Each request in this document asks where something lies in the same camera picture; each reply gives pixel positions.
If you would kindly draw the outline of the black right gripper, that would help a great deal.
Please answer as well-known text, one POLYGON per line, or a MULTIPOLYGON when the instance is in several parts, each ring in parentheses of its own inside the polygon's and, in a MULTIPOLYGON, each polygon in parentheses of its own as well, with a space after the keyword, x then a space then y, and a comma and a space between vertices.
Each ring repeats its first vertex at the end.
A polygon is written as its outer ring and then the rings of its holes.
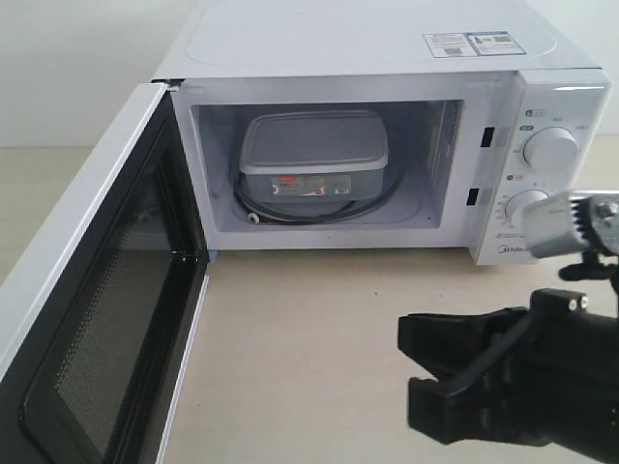
POLYGON ((618 320, 588 309, 576 291, 543 288, 527 307, 484 314, 411 313, 398 349, 429 372, 407 384, 407 424, 440 444, 465 440, 549 443, 602 463, 618 460, 618 320), (494 349, 508 343, 506 352, 494 349), (493 410, 449 393, 498 375, 493 410))

